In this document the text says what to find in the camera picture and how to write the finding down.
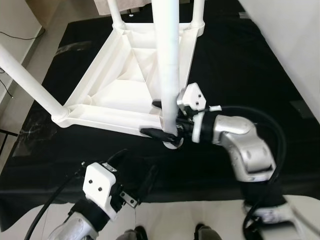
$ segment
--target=white floor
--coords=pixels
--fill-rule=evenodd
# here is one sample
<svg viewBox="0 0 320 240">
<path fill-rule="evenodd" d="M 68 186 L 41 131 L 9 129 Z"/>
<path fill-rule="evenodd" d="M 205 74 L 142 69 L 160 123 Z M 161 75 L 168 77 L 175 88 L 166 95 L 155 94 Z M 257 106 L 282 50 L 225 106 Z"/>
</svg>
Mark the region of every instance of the white floor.
<svg viewBox="0 0 320 240">
<path fill-rule="evenodd" d="M 40 82 L 44 80 L 58 44 L 69 22 L 99 17 L 93 0 L 63 0 L 41 39 L 27 70 Z M 0 118 L 0 128 L 18 133 L 28 114 L 33 99 L 20 87 L 13 93 Z M 16 137 L 9 136 L 0 156 L 2 170 Z M 289 198 L 294 206 L 315 226 L 320 228 L 320 201 L 303 196 Z M 32 240 L 45 240 L 50 232 L 67 217 L 72 204 L 53 204 L 37 225 Z M 41 206 L 25 214 L 7 231 L 0 232 L 0 240 L 22 240 Z M 115 240 L 125 230 L 137 225 L 146 228 L 150 240 L 192 240 L 197 223 L 215 229 L 224 240 L 242 240 L 241 224 L 244 218 L 242 201 L 199 201 L 174 203 L 143 203 L 136 210 L 125 206 L 115 222 L 100 233 L 99 240 Z M 307 231 L 308 240 L 319 239 Z"/>
</svg>

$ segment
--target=gray pants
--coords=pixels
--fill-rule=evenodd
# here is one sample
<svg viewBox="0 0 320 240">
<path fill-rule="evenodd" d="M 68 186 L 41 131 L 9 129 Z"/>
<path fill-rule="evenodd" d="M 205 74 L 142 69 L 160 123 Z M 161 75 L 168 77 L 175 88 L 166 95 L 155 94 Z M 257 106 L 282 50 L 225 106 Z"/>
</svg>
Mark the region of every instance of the gray pants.
<svg viewBox="0 0 320 240">
<path fill-rule="evenodd" d="M 222 240 L 219 234 L 209 226 L 202 226 L 198 231 L 198 236 L 199 240 Z M 137 234 L 134 230 L 128 230 L 116 240 L 137 240 Z"/>
</svg>

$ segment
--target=white pole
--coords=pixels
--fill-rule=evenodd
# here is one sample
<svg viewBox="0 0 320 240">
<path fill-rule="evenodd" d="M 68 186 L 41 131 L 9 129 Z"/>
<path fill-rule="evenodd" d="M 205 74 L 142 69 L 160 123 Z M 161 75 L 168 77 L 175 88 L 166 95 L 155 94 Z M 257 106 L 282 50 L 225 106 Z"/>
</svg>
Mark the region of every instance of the white pole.
<svg viewBox="0 0 320 240">
<path fill-rule="evenodd" d="M 163 130 L 177 135 L 179 94 L 179 0 L 152 0 Z"/>
<path fill-rule="evenodd" d="M 193 28 L 200 28 L 205 26 L 204 9 L 205 9 L 205 0 L 194 0 L 193 15 L 192 15 L 192 21 L 191 21 L 191 26 Z"/>
<path fill-rule="evenodd" d="M 122 29 L 125 25 L 125 22 L 121 18 L 117 1 L 116 0 L 107 0 L 107 1 L 108 1 L 110 13 L 111 13 L 112 21 L 113 21 L 113 26 L 115 28 Z"/>
<path fill-rule="evenodd" d="M 47 90 L 0 44 L 0 67 L 31 95 L 53 118 L 61 119 L 69 114 Z"/>
</svg>

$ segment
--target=black shoe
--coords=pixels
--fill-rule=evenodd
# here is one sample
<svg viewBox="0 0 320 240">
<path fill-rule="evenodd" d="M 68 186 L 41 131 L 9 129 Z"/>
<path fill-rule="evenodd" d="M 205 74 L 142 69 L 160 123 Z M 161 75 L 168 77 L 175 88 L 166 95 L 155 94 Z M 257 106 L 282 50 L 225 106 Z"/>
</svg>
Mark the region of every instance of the black shoe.
<svg viewBox="0 0 320 240">
<path fill-rule="evenodd" d="M 200 228 L 203 226 L 204 226 L 204 224 L 202 224 L 202 223 L 198 223 L 196 225 L 195 231 L 194 231 L 194 240 L 199 240 L 199 233 L 198 232 L 199 232 Z"/>
<path fill-rule="evenodd" d="M 146 230 L 143 226 L 136 226 L 134 231 L 136 232 L 137 240 L 148 240 Z"/>
</svg>

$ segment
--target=black cloth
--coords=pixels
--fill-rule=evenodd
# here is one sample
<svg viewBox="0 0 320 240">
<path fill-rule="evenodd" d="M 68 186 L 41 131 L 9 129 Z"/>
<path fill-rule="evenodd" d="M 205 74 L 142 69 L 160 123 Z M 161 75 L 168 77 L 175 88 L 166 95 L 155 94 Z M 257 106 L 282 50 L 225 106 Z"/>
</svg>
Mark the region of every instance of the black cloth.
<svg viewBox="0 0 320 240">
<path fill-rule="evenodd" d="M 190 22 L 192 4 L 180 5 L 180 22 Z M 285 194 L 320 199 L 320 127 L 315 118 L 303 118 L 292 101 L 303 101 L 258 27 L 240 19 L 243 8 L 236 0 L 206 1 L 205 29 L 197 39 L 189 83 L 197 82 L 209 105 L 247 105 L 272 115 L 288 140 L 281 173 Z M 152 22 L 146 6 L 126 22 Z M 87 42 L 80 50 L 57 54 L 43 86 L 64 104 L 102 44 L 112 31 L 110 17 L 69 23 L 60 47 Z M 255 122 L 261 121 L 246 116 Z M 273 152 L 272 132 L 258 126 Z M 0 175 L 0 226 L 2 231 L 30 209 L 44 204 L 66 175 L 81 162 L 99 162 L 121 149 L 130 154 L 118 167 L 129 193 L 134 193 L 152 165 L 158 177 L 145 202 L 240 199 L 227 152 L 219 146 L 185 141 L 179 150 L 134 135 L 72 125 L 60 128 L 36 102 Z M 83 198 L 82 179 L 74 180 L 55 203 Z"/>
</svg>

